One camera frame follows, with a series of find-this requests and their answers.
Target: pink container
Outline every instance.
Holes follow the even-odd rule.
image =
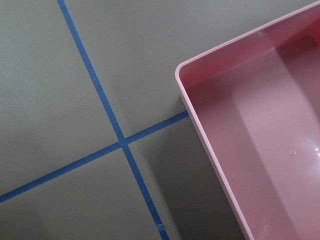
[[[320,240],[320,1],[175,76],[246,239]]]

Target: gray surface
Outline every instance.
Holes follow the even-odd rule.
[[[160,240],[121,150],[0,204],[1,240]]]
[[[179,63],[312,0],[66,0],[125,137],[184,110]]]
[[[54,0],[2,1],[0,195],[117,142]]]
[[[189,118],[130,144],[172,240],[244,240]]]
[[[312,0],[66,0],[127,137],[185,110],[176,66]],[[0,8],[0,195],[117,141],[55,0]],[[189,119],[130,144],[171,240],[242,234]],[[0,239],[160,239],[118,150],[0,204]]]

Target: floor tile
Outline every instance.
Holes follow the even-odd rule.
[[[129,147],[170,239],[244,239],[189,118]]]
[[[0,204],[2,240],[160,240],[119,149]]]
[[[66,0],[125,137],[184,111],[177,65],[312,0]]]
[[[57,2],[0,12],[1,195],[117,138]]]

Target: blue painter's tape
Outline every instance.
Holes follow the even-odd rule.
[[[155,206],[154,202],[151,199],[151,196],[149,194],[147,186],[146,186],[146,184],[145,184],[145,182],[144,182],[144,180],[143,180],[143,178],[141,176],[141,173],[139,171],[137,163],[136,163],[136,161],[135,161],[135,159],[134,159],[134,157],[133,157],[128,145],[122,146],[122,149],[123,149],[124,155],[126,156],[126,159],[128,160],[128,163],[130,165],[130,168],[132,170],[134,178],[135,178],[136,182],[138,183],[138,186],[139,186],[140,191],[141,191],[141,193],[143,195],[144,201],[145,201],[145,203],[146,203],[146,205],[147,205],[147,207],[148,207],[148,209],[149,209],[149,211],[151,213],[151,216],[152,216],[152,218],[154,220],[154,223],[158,227],[158,231],[160,233],[160,236],[161,236],[162,240],[170,240],[169,236],[167,234],[167,231],[166,231],[166,229],[165,229],[165,227],[164,227],[164,225],[163,225],[163,223],[161,221],[161,218],[160,218],[160,216],[158,214],[156,206]]]
[[[106,94],[104,92],[104,89],[101,86],[101,83],[100,83],[100,81],[98,79],[96,71],[95,71],[94,67],[91,64],[91,61],[90,61],[89,56],[87,54],[87,51],[86,51],[86,49],[85,49],[85,47],[84,47],[84,45],[83,45],[83,43],[82,43],[82,41],[80,39],[80,36],[79,36],[79,34],[77,32],[77,29],[76,29],[76,27],[74,25],[74,22],[71,19],[71,16],[69,14],[69,11],[67,9],[65,1],[57,0],[57,2],[59,4],[59,6],[60,6],[61,12],[62,12],[62,14],[64,16],[65,22],[66,22],[69,30],[70,30],[70,33],[71,33],[71,35],[73,37],[75,45],[77,46],[78,51],[79,51],[79,53],[81,55],[83,63],[84,63],[84,65],[85,65],[85,67],[86,67],[86,69],[87,69],[87,71],[89,73],[89,76],[90,76],[90,78],[92,80],[92,83],[93,83],[93,85],[95,87],[95,90],[98,93],[98,96],[99,96],[100,101],[101,101],[101,103],[102,103],[102,105],[104,107],[104,110],[105,110],[106,114],[108,115],[108,117],[110,119],[111,125],[112,125],[112,127],[113,127],[113,129],[115,131],[115,134],[118,137],[118,139],[121,139],[121,138],[123,138],[123,135],[122,135],[122,131],[120,129],[120,126],[119,126],[119,124],[117,122],[117,119],[116,119],[116,117],[115,117],[115,115],[114,115],[114,113],[112,111],[110,103],[109,103],[109,101],[107,99],[107,96],[106,96]]]
[[[70,163],[70,164],[68,164],[68,165],[66,165],[64,167],[61,167],[58,170],[50,172],[47,175],[39,177],[36,180],[33,180],[33,181],[31,181],[31,182],[29,182],[29,183],[27,183],[25,185],[22,185],[22,186],[14,189],[12,191],[9,191],[9,192],[1,195],[0,196],[0,203],[2,203],[4,201],[7,201],[7,200],[9,200],[9,199],[11,199],[11,198],[13,198],[13,197],[15,197],[15,196],[17,196],[19,194],[22,194],[22,193],[24,193],[26,191],[29,191],[30,189],[33,189],[33,188],[35,188],[35,187],[37,187],[37,186],[39,186],[41,184],[44,184],[44,183],[46,183],[46,182],[48,182],[48,181],[50,181],[52,179],[55,179],[55,178],[65,174],[65,173],[70,172],[70,171],[72,171],[72,170],[74,170],[76,168],[79,168],[79,167],[81,167],[81,166],[83,166],[83,165],[85,165],[87,163],[90,163],[93,160],[96,160],[96,159],[98,159],[98,158],[100,158],[100,157],[102,157],[102,156],[104,156],[106,154],[109,154],[109,153],[119,149],[120,147],[121,146],[120,146],[119,142],[114,143],[114,144],[112,144],[110,146],[107,146],[107,147],[105,147],[105,148],[103,148],[103,149],[101,149],[99,151],[96,151],[96,152],[94,152],[94,153],[92,153],[92,154],[90,154],[88,156],[85,156],[85,157],[83,157],[83,158],[81,158],[81,159],[79,159],[77,161],[74,161],[74,162],[72,162],[72,163]]]
[[[111,123],[111,125],[112,125],[112,127],[114,129],[114,132],[115,132],[118,140],[119,140],[120,146],[121,146],[121,148],[122,148],[122,150],[124,152],[124,155],[125,155],[128,163],[129,163],[129,165],[130,165],[132,173],[133,173],[133,175],[135,177],[135,180],[136,180],[136,182],[137,182],[137,184],[138,184],[138,186],[140,188],[140,191],[141,191],[141,193],[143,195],[143,198],[144,198],[144,200],[146,202],[146,205],[147,205],[147,207],[148,207],[148,209],[149,209],[149,211],[150,211],[150,213],[152,215],[154,223],[157,226],[163,226],[162,221],[160,219],[160,216],[159,216],[159,214],[157,212],[157,209],[155,207],[155,204],[151,199],[151,196],[149,194],[147,186],[146,186],[146,184],[145,184],[145,182],[144,182],[144,180],[143,180],[143,178],[141,176],[141,173],[140,173],[140,171],[138,169],[136,161],[135,161],[135,159],[134,159],[134,157],[133,157],[133,155],[132,155],[132,153],[131,153],[131,151],[130,151],[130,149],[128,147],[128,144],[127,144],[127,142],[126,142],[126,140],[125,140],[125,138],[123,136],[123,133],[122,133],[121,128],[120,128],[120,125],[119,125],[119,123],[118,123],[118,121],[116,119],[116,116],[115,116],[112,108],[111,108],[111,105],[110,105],[110,103],[109,103],[109,101],[107,99],[107,96],[106,96],[106,94],[105,94],[105,92],[104,92],[104,90],[103,90],[103,88],[101,86],[101,83],[100,83],[100,81],[98,79],[98,76],[97,76],[95,70],[94,70],[94,67],[91,64],[89,56],[88,56],[88,54],[86,52],[86,49],[85,49],[85,47],[84,47],[84,45],[83,45],[83,43],[82,43],[82,41],[80,39],[80,36],[79,36],[79,34],[77,32],[77,29],[76,29],[76,27],[75,27],[75,25],[74,25],[74,23],[72,21],[72,18],[71,18],[70,14],[69,14],[67,6],[66,6],[66,4],[65,4],[65,2],[63,0],[57,0],[57,2],[59,4],[59,6],[60,6],[61,12],[62,12],[62,14],[64,16],[65,21],[66,21],[66,24],[69,27],[69,30],[71,32],[71,35],[73,37],[73,40],[74,40],[77,48],[78,48],[78,51],[79,51],[79,53],[81,55],[81,58],[82,58],[82,60],[84,62],[84,65],[85,65],[85,67],[86,67],[86,69],[87,69],[87,71],[89,73],[89,76],[90,76],[92,82],[93,82],[93,85],[94,85],[94,87],[96,89],[96,92],[97,92],[97,94],[98,94],[98,96],[99,96],[99,98],[101,100],[101,103],[102,103],[102,105],[104,107],[104,110],[105,110],[107,116],[109,117],[110,123]],[[160,228],[158,228],[158,229],[159,229],[159,233],[160,233],[160,236],[161,236],[162,240],[169,240],[169,237],[168,237],[168,234],[166,232],[166,229],[164,227],[161,228],[161,231],[160,231]]]
[[[166,120],[164,120],[162,122],[159,122],[159,123],[157,123],[157,124],[155,124],[155,125],[153,125],[151,127],[148,127],[148,128],[146,128],[146,129],[144,129],[144,130],[142,130],[140,132],[137,132],[136,134],[133,134],[133,135],[127,137],[125,139],[125,141],[128,144],[131,144],[131,143],[133,143],[133,142],[135,142],[135,141],[137,141],[137,140],[139,140],[139,139],[141,139],[141,138],[143,138],[145,136],[153,134],[154,132],[159,131],[159,130],[165,128],[165,127],[168,127],[168,126],[170,126],[170,125],[172,125],[172,124],[174,124],[174,123],[176,123],[176,122],[178,122],[178,121],[180,121],[182,119],[185,119],[187,117],[189,117],[188,112],[187,111],[183,111],[183,112],[181,112],[181,113],[179,113],[177,115],[174,115],[174,116],[172,116],[172,117],[170,117],[170,118],[168,118],[168,119],[166,119]]]

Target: plastic bin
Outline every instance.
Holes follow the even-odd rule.
[[[248,240],[320,239],[320,2],[176,69]]]

